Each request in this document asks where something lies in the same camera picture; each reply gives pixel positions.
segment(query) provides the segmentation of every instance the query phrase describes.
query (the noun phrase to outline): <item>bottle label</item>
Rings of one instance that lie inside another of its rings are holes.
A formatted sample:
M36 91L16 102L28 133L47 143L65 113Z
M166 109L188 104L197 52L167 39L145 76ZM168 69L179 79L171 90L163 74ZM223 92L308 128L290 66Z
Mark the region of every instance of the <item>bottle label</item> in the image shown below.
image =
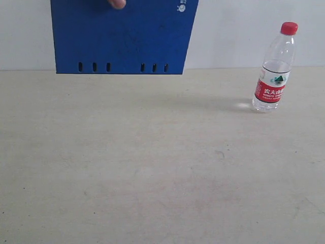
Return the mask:
M257 83L255 96L265 103L277 103L280 101L290 71L276 73L262 67Z

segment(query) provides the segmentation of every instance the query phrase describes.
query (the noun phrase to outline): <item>red bottle cap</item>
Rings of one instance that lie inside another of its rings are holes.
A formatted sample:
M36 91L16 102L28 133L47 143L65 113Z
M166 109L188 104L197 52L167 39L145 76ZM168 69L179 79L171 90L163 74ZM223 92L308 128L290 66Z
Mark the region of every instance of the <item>red bottle cap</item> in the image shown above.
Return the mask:
M281 27L281 33L287 36L293 36L297 33L298 24L294 22L285 22Z

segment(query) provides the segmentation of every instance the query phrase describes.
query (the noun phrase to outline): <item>blue panel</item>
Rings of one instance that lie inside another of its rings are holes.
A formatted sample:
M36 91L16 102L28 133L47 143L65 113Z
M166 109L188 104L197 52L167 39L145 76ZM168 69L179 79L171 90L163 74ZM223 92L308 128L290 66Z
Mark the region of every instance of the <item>blue panel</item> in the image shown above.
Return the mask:
M51 0L61 74L182 74L199 0Z

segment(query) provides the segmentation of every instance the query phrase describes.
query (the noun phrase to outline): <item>water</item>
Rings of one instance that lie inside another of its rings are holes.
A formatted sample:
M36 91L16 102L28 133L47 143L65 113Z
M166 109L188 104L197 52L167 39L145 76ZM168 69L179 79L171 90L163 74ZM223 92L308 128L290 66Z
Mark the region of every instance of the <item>water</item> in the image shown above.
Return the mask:
M263 64L263 67L267 70L270 70L272 72L278 72L278 73L285 73L285 72L289 72L291 69L290 64L280 61L280 60L270 60L267 61ZM278 108L279 106L279 102L277 103L265 103L260 101L259 99L257 99L255 97L255 95L253 96L253 107L259 111L259 112L263 112L263 113L267 113L267 112L271 112L275 109Z

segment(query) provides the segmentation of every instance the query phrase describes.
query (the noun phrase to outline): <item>water bottle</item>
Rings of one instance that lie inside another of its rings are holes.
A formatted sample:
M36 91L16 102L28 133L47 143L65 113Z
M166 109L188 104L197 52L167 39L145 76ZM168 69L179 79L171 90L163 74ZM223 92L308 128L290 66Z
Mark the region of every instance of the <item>water bottle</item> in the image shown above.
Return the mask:
M283 23L281 33L266 53L252 102L260 112L278 108L295 58L294 36L297 30L296 23Z

